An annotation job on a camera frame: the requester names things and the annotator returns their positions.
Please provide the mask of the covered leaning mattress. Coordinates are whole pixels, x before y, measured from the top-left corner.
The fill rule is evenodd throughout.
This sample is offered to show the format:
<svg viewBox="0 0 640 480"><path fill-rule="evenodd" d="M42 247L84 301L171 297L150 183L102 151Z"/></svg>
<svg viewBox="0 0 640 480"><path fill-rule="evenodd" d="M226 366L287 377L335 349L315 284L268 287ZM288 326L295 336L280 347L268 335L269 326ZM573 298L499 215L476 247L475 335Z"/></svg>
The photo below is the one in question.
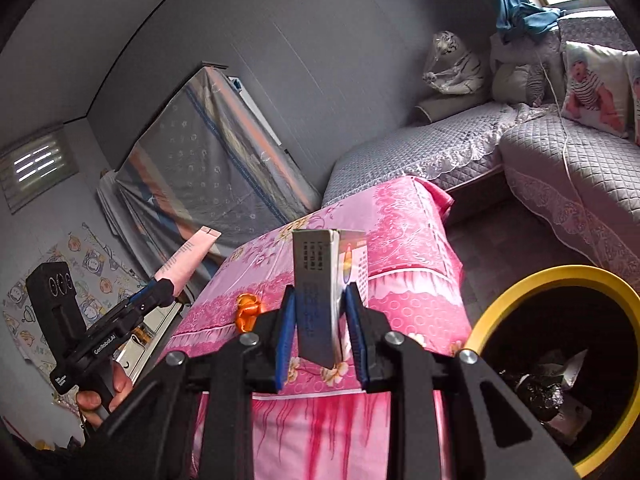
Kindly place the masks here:
<svg viewBox="0 0 640 480"><path fill-rule="evenodd" d="M98 196L110 228L146 275L201 226L218 231L195 286L239 246L321 203L241 89L213 65L168 101L122 166L101 178Z"/></svg>

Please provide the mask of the white drawer cabinet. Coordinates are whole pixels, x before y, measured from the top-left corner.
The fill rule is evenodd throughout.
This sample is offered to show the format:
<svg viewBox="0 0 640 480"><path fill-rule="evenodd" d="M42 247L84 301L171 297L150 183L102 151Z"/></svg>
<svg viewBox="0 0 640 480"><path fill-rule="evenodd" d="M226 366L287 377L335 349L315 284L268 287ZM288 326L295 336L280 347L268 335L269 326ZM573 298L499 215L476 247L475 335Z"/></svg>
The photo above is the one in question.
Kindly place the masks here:
<svg viewBox="0 0 640 480"><path fill-rule="evenodd" d="M183 304L174 302L169 307L156 308L145 315L129 339L115 352L115 361L124 369L132 382L154 364L171 330L177 325Z"/></svg>

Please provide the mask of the white tiger plush toy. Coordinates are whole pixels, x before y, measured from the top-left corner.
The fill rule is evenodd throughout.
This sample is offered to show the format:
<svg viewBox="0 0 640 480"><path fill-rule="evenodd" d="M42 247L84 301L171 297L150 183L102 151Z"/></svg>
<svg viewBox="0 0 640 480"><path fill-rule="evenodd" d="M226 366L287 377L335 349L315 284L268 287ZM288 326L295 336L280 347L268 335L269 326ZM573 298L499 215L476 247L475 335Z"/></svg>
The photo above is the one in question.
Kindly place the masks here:
<svg viewBox="0 0 640 480"><path fill-rule="evenodd" d="M432 37L422 79L444 96L467 96L485 87L483 59L453 32L442 30Z"/></svg>

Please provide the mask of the right baby print pillow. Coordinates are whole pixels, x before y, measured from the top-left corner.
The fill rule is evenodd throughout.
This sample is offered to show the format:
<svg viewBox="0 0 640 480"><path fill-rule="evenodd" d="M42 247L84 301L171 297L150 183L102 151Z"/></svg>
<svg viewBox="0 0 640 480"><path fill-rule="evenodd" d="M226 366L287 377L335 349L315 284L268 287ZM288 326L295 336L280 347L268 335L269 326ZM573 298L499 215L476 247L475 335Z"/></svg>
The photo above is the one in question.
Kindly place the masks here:
<svg viewBox="0 0 640 480"><path fill-rule="evenodd" d="M634 109L634 143L640 144L640 55L637 50L628 51L625 63L629 78L632 108Z"/></svg>

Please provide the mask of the blue curtain left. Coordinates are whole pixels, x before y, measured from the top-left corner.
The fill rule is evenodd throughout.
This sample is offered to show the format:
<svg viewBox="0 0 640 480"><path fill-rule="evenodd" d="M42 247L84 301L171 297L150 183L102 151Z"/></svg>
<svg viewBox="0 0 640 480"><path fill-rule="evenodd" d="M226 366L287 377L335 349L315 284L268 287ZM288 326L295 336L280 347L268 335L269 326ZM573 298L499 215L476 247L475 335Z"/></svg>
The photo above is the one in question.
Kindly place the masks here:
<svg viewBox="0 0 640 480"><path fill-rule="evenodd" d="M530 0L494 0L494 3L496 29L504 44L524 38L541 42L564 14L561 9L540 6Z"/></svg>

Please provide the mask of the left baby print pillow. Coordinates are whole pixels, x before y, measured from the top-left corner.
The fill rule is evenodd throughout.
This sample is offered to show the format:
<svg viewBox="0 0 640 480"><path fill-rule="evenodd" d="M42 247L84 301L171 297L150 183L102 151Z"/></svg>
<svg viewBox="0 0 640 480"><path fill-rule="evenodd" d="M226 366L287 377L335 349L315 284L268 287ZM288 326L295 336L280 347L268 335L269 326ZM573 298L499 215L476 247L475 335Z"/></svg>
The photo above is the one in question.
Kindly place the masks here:
<svg viewBox="0 0 640 480"><path fill-rule="evenodd" d="M562 115L584 126L626 139L630 83L625 52L567 41L564 60L566 92Z"/></svg>

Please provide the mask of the yellow rimmed black trash bin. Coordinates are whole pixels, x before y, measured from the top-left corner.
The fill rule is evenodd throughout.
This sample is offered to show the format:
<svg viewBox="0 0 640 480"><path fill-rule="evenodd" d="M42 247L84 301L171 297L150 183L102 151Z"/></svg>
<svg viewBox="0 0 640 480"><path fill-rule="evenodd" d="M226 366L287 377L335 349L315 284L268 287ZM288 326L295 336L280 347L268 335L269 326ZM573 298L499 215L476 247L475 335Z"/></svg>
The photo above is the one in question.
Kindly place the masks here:
<svg viewBox="0 0 640 480"><path fill-rule="evenodd" d="M523 278L475 324L487 479L638 477L639 296L595 266Z"/></svg>

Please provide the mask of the baby print pillow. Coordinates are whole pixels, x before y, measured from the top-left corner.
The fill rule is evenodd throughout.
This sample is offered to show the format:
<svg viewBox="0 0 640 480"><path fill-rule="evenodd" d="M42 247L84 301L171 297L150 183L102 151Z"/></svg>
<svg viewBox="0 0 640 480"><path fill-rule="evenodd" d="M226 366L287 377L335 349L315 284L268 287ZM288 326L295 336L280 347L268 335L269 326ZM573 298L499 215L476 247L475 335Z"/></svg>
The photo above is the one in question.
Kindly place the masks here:
<svg viewBox="0 0 640 480"><path fill-rule="evenodd" d="M625 63L629 78L632 108L634 109L634 143L640 144L640 55L637 50L628 51Z"/></svg>
<svg viewBox="0 0 640 480"><path fill-rule="evenodd" d="M584 126L626 139L630 83L625 52L567 41L564 60L566 92L562 115Z"/></svg>

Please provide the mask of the grey bolster under tiger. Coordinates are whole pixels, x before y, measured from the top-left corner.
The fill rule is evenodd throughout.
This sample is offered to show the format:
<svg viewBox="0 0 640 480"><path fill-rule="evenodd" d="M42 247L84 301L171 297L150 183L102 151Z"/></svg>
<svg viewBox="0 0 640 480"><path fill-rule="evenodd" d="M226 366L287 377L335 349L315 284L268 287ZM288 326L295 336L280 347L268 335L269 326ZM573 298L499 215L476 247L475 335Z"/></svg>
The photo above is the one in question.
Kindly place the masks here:
<svg viewBox="0 0 640 480"><path fill-rule="evenodd" d="M482 105L490 100L490 92L486 89L470 94L434 94L421 101L416 111L429 124L438 122L455 114Z"/></svg>

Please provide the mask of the orange crumpled snack wrapper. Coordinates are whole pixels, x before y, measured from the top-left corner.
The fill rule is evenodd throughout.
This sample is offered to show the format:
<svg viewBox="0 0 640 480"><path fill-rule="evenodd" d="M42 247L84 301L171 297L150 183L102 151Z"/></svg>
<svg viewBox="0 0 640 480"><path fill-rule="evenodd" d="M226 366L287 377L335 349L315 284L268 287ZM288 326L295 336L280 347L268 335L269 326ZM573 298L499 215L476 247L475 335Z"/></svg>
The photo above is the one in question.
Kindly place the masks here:
<svg viewBox="0 0 640 480"><path fill-rule="evenodd" d="M265 312L265 307L256 295L243 292L236 298L235 326L240 333L253 330L257 319Z"/></svg>

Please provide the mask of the pink tube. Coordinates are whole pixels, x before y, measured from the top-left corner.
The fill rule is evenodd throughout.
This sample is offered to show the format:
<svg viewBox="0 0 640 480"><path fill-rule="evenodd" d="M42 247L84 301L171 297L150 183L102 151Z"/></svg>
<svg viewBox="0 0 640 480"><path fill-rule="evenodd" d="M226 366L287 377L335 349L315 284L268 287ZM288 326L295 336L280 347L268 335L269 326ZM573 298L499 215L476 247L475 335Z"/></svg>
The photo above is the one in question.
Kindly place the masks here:
<svg viewBox="0 0 640 480"><path fill-rule="evenodd" d="M154 280L168 280L174 286L174 295L186 286L191 276L214 246L221 232L201 226L180 248L155 272Z"/></svg>

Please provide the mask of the wall vent grille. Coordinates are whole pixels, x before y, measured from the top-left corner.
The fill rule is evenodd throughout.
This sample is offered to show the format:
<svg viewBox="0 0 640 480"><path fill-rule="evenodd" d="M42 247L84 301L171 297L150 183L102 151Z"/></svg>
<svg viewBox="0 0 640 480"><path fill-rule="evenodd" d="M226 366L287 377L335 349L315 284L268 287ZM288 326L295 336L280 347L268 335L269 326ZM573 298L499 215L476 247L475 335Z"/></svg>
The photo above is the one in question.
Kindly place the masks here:
<svg viewBox="0 0 640 480"><path fill-rule="evenodd" d="M64 127L54 126L1 154L1 192L15 214L36 197L78 173Z"/></svg>

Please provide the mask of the grey small cardboard box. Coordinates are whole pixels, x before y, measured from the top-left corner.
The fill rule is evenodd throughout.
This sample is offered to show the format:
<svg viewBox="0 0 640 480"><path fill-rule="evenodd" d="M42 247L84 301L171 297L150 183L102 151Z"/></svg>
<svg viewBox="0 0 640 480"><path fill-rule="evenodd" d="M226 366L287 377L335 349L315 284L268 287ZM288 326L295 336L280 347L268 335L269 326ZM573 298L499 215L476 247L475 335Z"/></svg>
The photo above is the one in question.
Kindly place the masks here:
<svg viewBox="0 0 640 480"><path fill-rule="evenodd" d="M348 358L343 292L356 284L368 302L367 234L355 230L293 232L298 355L332 368Z"/></svg>

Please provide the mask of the grey quilted corner sofa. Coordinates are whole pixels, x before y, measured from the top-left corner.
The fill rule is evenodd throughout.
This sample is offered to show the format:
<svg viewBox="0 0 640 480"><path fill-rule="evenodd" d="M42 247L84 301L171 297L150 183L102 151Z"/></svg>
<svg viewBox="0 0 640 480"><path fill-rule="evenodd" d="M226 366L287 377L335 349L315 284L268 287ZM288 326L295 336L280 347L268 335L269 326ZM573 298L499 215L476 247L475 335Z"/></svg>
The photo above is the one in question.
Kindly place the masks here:
<svg viewBox="0 0 640 480"><path fill-rule="evenodd" d="M638 146L553 104L489 101L360 144L334 164L322 203L402 176L434 183L464 211L509 190L561 243L639 285Z"/></svg>

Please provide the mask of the grey cushion pile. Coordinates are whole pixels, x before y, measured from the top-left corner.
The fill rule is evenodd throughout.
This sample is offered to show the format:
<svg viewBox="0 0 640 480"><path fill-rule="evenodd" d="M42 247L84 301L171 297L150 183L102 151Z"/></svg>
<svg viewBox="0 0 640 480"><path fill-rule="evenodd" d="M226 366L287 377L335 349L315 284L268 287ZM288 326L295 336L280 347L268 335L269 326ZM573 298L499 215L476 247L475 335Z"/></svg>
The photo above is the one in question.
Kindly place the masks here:
<svg viewBox="0 0 640 480"><path fill-rule="evenodd" d="M529 37L503 42L490 37L491 96L500 103L538 106L565 98L565 75L559 29L540 41Z"/></svg>

